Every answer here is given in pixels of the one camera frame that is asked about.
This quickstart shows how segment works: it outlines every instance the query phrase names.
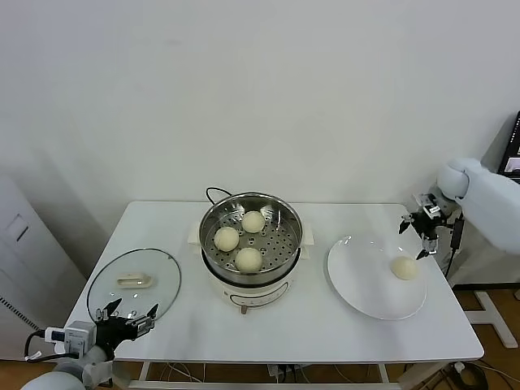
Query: black cable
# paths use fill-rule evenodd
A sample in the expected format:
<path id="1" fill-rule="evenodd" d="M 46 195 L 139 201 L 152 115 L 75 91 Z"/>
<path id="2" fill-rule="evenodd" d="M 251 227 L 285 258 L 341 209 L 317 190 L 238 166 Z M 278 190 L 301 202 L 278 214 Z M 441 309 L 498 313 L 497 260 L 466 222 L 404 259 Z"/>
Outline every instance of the black cable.
<path id="1" fill-rule="evenodd" d="M 293 364 L 289 364 L 289 367 L 291 368 L 292 376 L 294 377 L 294 383 L 296 383 L 296 367 Z"/>
<path id="2" fill-rule="evenodd" d="M 486 366 L 492 368 L 493 370 L 497 370 L 495 367 L 493 367 L 491 364 L 489 364 L 488 362 L 486 362 L 484 359 L 479 359 L 479 362 L 484 363 Z M 514 390 L 513 385 L 508 381 L 508 379 L 507 379 L 506 376 L 503 376 L 500 372 L 498 372 L 498 370 L 495 371 L 495 372 L 496 372 L 498 375 L 500 375 L 500 377 L 504 380 L 504 382 L 507 383 L 507 385 L 509 386 L 509 388 L 510 388 L 511 390 Z"/>
<path id="3" fill-rule="evenodd" d="M 278 368 L 282 370 L 282 373 L 284 376 L 282 377 L 282 384 L 285 383 L 285 380 L 287 379 L 287 364 L 279 364 Z"/>
<path id="4" fill-rule="evenodd" d="M 112 381 L 112 378 L 108 379 L 108 382 L 103 382 L 98 385 L 100 388 L 113 388 L 114 382 Z"/>
<path id="5" fill-rule="evenodd" d="M 455 253 L 461 247 L 463 230 L 464 230 L 464 214 L 461 211 L 460 215 L 458 216 L 458 218 L 455 219 L 455 223 L 453 224 L 452 240 L 449 243 L 449 246 L 452 249 L 452 254 L 449 258 L 448 268 L 446 269 L 446 272 L 444 273 L 444 277 L 448 276 L 449 269 L 452 267 L 453 258 L 455 257 Z"/>
<path id="6" fill-rule="evenodd" d="M 31 346 L 31 340 L 35 336 L 40 337 L 41 339 L 43 339 L 46 336 L 46 331 L 44 331 L 43 329 L 41 329 L 39 331 L 34 331 L 33 333 L 31 333 L 27 337 L 27 340 L 25 341 L 25 347 L 24 347 L 24 356 L 26 358 L 29 356 L 29 347 Z M 60 358 L 75 358 L 75 359 L 77 359 L 78 355 L 77 355 L 77 353 L 60 353 L 60 354 L 56 354 L 56 355 L 49 355 L 49 356 L 37 357 L 37 358 L 34 358 L 34 359 L 27 359 L 27 363 L 45 362 L 47 360 L 60 359 Z"/>
<path id="7" fill-rule="evenodd" d="M 452 262 L 453 262 L 453 258 L 455 257 L 455 252 L 456 252 L 455 249 L 452 250 L 452 254 L 451 254 L 451 256 L 449 257 L 448 268 L 446 268 L 446 272 L 444 273 L 444 277 L 447 277 L 447 276 L 448 276 L 449 269 L 452 267 Z"/>
<path id="8" fill-rule="evenodd" d="M 206 188 L 206 197 L 208 198 L 208 201 L 210 201 L 212 204 L 215 204 L 215 202 L 213 201 L 213 199 L 211 199 L 210 190 L 220 191 L 221 193 L 226 193 L 228 196 L 232 195 L 229 191 L 226 191 L 225 189 L 221 189 L 219 187 L 208 187 Z"/>
<path id="9" fill-rule="evenodd" d="M 34 331 L 27 337 L 27 340 L 25 341 L 25 347 L 24 347 L 24 356 L 25 357 L 29 356 L 29 346 L 31 345 L 31 340 L 33 339 L 34 336 L 37 336 L 37 337 L 40 337 L 41 339 L 43 339 L 46 336 L 46 331 L 44 331 L 43 329 L 40 329 L 39 331 Z"/>
<path id="10" fill-rule="evenodd" d="M 455 386 L 461 390 L 488 390 L 488 379 L 483 369 L 473 363 L 465 362 L 464 364 L 464 370 L 468 370 L 473 375 L 476 384 L 466 383 L 452 364 L 449 366 L 448 377 L 453 381 Z"/>
<path id="11" fill-rule="evenodd" d="M 56 355 L 48 355 L 48 356 L 38 357 L 36 359 L 28 359 L 26 362 L 27 363 L 39 363 L 39 362 L 46 362 L 47 360 L 60 359 L 60 358 L 77 359 L 78 354 L 77 353 L 58 353 Z"/>

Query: white wall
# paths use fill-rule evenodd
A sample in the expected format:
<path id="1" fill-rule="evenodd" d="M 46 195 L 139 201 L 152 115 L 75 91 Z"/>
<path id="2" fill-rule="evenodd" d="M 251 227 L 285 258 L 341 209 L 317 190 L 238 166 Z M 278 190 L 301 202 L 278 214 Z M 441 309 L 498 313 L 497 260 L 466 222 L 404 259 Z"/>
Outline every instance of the white wall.
<path id="1" fill-rule="evenodd" d="M 0 5 L 0 171 L 84 271 L 127 202 L 402 202 L 520 106 L 516 0 Z"/>

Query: table leg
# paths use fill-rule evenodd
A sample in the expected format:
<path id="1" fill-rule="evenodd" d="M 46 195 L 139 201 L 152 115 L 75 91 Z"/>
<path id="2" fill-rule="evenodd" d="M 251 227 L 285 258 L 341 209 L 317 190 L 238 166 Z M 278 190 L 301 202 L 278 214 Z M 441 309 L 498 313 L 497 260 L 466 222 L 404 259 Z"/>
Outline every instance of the table leg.
<path id="1" fill-rule="evenodd" d="M 114 360 L 112 362 L 112 381 L 119 388 L 128 388 L 132 378 L 130 374 L 125 370 L 123 362 Z"/>
<path id="2" fill-rule="evenodd" d="M 384 384 L 390 383 L 390 380 L 388 379 L 387 368 L 384 366 L 384 364 L 378 364 L 377 368 L 379 370 L 379 377 L 381 378 L 381 382 Z"/>
<path id="3" fill-rule="evenodd" d="M 513 333 L 511 333 L 507 323 L 505 323 L 488 293 L 485 291 L 475 291 L 474 294 L 479 300 L 483 310 L 465 311 L 464 313 L 466 313 L 466 317 L 470 320 L 470 323 L 472 325 L 490 323 L 495 328 L 496 333 L 502 340 L 502 344 L 504 344 L 506 348 L 518 348 L 518 343 Z"/>
<path id="4" fill-rule="evenodd" d="M 139 380 L 148 379 L 148 370 L 149 369 L 150 369 L 150 362 L 143 362 L 143 367 L 141 368 L 141 373 L 139 374 Z"/>
<path id="5" fill-rule="evenodd" d="M 410 390 L 423 380 L 435 374 L 438 370 L 441 370 L 447 364 L 447 362 L 414 364 L 412 368 L 399 377 L 397 382 L 399 382 L 403 390 Z"/>

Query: wooden floor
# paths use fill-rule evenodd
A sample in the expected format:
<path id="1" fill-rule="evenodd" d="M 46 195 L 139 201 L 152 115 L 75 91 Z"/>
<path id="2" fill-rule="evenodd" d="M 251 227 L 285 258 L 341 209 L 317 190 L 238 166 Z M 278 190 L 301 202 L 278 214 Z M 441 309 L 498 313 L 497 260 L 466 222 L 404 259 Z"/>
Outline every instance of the wooden floor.
<path id="1" fill-rule="evenodd" d="M 520 301 L 514 298 L 513 293 L 514 291 L 512 290 L 489 291 L 492 300 L 502 313 L 509 328 L 517 340 L 520 340 Z M 472 292 L 456 292 L 456 295 L 465 310 L 480 309 L 479 303 Z M 486 351 L 483 360 L 499 370 L 516 378 L 520 378 L 520 349 L 504 348 L 491 325 L 478 325 L 474 328 Z M 137 379 L 141 364 L 126 364 L 128 365 L 128 371 L 132 373 L 134 379 Z M 50 363 L 28 364 L 23 362 L 0 362 L 0 388 L 2 390 L 18 390 L 30 379 L 47 371 L 51 371 L 53 366 L 54 365 Z M 188 364 L 186 366 L 194 377 L 202 379 L 202 364 Z M 175 368 L 183 370 L 181 365 L 176 365 Z M 379 382 L 379 373 L 376 366 L 338 366 L 338 368 L 344 376 L 353 382 Z M 387 371 L 390 380 L 395 380 L 403 372 L 403 369 L 404 366 L 402 364 L 388 365 Z M 304 372 L 311 383 L 343 383 L 345 381 L 336 372 L 334 366 L 308 366 Z M 491 390 L 509 388 L 498 374 L 486 370 L 486 375 Z M 148 379 L 159 380 L 161 376 L 162 380 L 167 380 L 168 376 L 171 381 L 188 380 L 176 371 L 170 370 L 170 367 L 166 364 L 153 364 L 150 367 Z M 289 372 L 286 381 L 291 383 L 293 380 L 293 375 Z M 305 378 L 303 378 L 300 371 L 297 371 L 296 380 L 298 383 L 305 382 Z M 438 374 L 429 383 L 428 388 L 430 390 L 433 390 L 434 387 L 435 390 L 448 390 L 451 387 L 457 388 L 451 382 L 451 387 L 449 387 L 446 381 L 440 380 L 441 374 Z M 274 383 L 275 379 L 268 375 L 265 365 L 208 364 L 206 365 L 206 382 Z M 510 384 L 513 389 L 520 390 L 520 383 L 510 381 Z"/>

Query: white table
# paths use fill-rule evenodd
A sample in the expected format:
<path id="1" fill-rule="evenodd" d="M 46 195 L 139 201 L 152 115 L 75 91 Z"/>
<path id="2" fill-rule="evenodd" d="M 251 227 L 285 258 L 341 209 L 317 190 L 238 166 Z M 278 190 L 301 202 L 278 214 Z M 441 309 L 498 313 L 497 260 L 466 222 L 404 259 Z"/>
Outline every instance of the white table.
<path id="1" fill-rule="evenodd" d="M 413 229 L 397 234 L 401 215 L 406 213 L 403 206 L 293 204 L 314 233 L 310 259 L 300 260 L 288 293 L 247 315 L 240 315 L 236 307 L 215 293 L 200 254 L 187 242 L 193 223 L 201 219 L 209 206 L 196 202 L 130 203 L 68 323 L 90 320 L 87 292 L 95 275 L 107 263 L 131 249 L 157 248 L 171 254 L 180 265 L 179 295 L 151 333 L 134 342 L 125 341 L 117 348 L 118 360 L 370 363 L 384 367 L 384 363 L 396 362 L 443 362 L 442 366 L 483 356 L 482 345 L 433 258 L 419 262 L 427 279 L 423 308 L 401 321 L 382 321 L 359 313 L 328 284 L 324 273 L 328 250 L 343 236 L 370 229 L 395 239 L 410 254 L 419 252 L 420 240 Z M 414 366 L 412 372 L 401 377 L 401 386 L 409 388 L 438 367 L 439 364 Z M 170 383 L 156 388 L 176 386 Z M 400 388 L 391 383 L 385 386 Z M 130 387 L 151 388 L 137 381 Z"/>

